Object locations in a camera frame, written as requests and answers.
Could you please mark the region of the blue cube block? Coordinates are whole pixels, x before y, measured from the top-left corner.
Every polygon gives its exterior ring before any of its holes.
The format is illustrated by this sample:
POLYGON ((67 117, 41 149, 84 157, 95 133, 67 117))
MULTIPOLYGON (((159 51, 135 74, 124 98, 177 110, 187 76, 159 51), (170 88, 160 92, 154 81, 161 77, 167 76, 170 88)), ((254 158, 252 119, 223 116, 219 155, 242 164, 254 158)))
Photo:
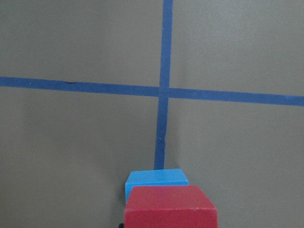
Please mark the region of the blue cube block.
POLYGON ((181 169, 163 169, 148 171, 132 171, 125 182, 125 202, 135 186, 173 186, 189 185, 189 181, 181 169))

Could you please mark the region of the red cube block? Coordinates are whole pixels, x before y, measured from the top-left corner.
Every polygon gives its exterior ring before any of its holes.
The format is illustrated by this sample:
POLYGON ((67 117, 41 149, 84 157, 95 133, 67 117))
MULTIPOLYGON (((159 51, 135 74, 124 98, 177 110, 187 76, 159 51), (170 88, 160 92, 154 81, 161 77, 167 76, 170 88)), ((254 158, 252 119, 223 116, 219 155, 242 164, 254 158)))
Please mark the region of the red cube block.
POLYGON ((124 210, 126 228, 217 228, 218 212, 195 185, 136 186, 124 210))

